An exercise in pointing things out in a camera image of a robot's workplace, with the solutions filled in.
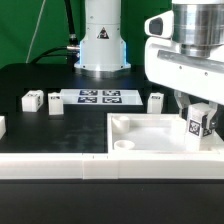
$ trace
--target white cube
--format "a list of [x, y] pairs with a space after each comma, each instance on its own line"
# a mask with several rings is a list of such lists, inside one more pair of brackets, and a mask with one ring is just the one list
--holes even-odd
[[63, 115], [64, 107], [60, 93], [48, 94], [49, 115]]
[[5, 117], [0, 116], [0, 139], [3, 137], [3, 135], [6, 132], [5, 128]]
[[44, 93], [41, 90], [29, 91], [22, 97], [22, 109], [24, 112], [37, 112], [43, 104]]
[[148, 114], [161, 114], [163, 109], [164, 94], [151, 93], [148, 99]]
[[206, 120], [210, 111], [211, 108], [205, 103], [190, 105], [188, 109], [187, 134], [197, 138], [210, 136], [213, 131], [202, 127], [202, 123]]

